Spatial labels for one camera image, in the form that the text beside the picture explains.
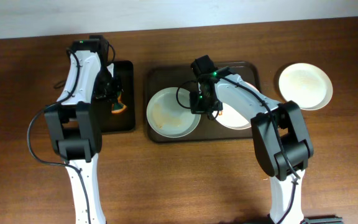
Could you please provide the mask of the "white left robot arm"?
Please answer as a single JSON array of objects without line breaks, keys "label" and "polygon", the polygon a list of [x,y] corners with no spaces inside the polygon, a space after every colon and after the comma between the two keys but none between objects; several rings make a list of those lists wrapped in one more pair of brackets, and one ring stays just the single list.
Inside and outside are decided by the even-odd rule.
[{"label": "white left robot arm", "polygon": [[77,223],[106,222],[97,178],[102,136],[92,104],[105,101],[112,114],[127,109],[121,101],[121,79],[108,59],[110,50],[112,45],[101,35],[74,41],[62,94],[44,111],[53,150],[70,176]]}]

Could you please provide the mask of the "pale green plate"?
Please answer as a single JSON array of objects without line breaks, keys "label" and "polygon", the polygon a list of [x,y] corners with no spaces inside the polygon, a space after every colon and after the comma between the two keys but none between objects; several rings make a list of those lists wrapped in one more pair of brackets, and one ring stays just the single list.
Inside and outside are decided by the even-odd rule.
[{"label": "pale green plate", "polygon": [[148,124],[159,135],[167,138],[181,138],[198,126],[201,115],[193,114],[183,106],[190,105],[190,92],[178,87],[164,88],[154,94],[146,109]]}]

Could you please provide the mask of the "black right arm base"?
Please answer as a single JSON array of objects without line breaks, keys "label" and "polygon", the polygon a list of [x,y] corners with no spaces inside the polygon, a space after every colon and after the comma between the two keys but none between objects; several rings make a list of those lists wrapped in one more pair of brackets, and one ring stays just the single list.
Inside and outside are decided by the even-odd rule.
[{"label": "black right arm base", "polygon": [[269,223],[274,224],[344,224],[344,220],[341,217],[323,217],[323,218],[303,218],[293,217],[291,215],[280,215],[280,216],[271,216],[269,215]]}]

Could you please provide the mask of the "cream white plate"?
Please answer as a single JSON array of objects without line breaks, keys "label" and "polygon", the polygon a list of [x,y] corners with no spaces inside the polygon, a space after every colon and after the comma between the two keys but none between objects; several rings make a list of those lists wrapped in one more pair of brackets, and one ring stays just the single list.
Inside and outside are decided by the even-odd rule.
[{"label": "cream white plate", "polygon": [[302,110],[319,110],[333,97],[333,84],[319,67],[294,63],[283,69],[278,88],[285,101],[295,102]]}]

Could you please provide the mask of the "green and orange sponge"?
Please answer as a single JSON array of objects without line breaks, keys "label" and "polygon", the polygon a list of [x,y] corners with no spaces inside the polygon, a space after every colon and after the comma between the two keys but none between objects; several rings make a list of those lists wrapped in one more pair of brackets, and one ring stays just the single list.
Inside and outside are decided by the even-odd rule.
[{"label": "green and orange sponge", "polygon": [[117,100],[112,104],[111,107],[112,114],[122,114],[127,109],[127,106],[121,100],[122,100],[122,92],[120,91],[117,94]]}]

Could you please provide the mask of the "pinkish white plate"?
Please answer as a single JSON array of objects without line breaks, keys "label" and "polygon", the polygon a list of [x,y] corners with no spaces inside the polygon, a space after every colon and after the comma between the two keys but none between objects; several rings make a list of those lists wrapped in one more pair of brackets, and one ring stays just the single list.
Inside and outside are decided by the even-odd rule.
[{"label": "pinkish white plate", "polygon": [[225,80],[215,84],[217,98],[223,103],[223,110],[214,112],[213,115],[218,114],[218,123],[229,129],[250,128],[250,120],[262,109],[259,101],[252,94],[259,93],[256,87],[247,82],[240,82],[240,84],[247,87],[251,92]]}]

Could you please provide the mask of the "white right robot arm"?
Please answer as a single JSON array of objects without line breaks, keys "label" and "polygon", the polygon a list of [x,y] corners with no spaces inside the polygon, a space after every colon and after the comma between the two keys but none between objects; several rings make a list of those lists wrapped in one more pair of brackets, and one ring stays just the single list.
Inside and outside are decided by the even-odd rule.
[{"label": "white right robot arm", "polygon": [[199,88],[190,93],[193,114],[215,117],[229,105],[250,122],[255,157],[270,181],[270,221],[306,223],[301,184],[314,150],[300,107],[264,96],[229,67],[193,73]]}]

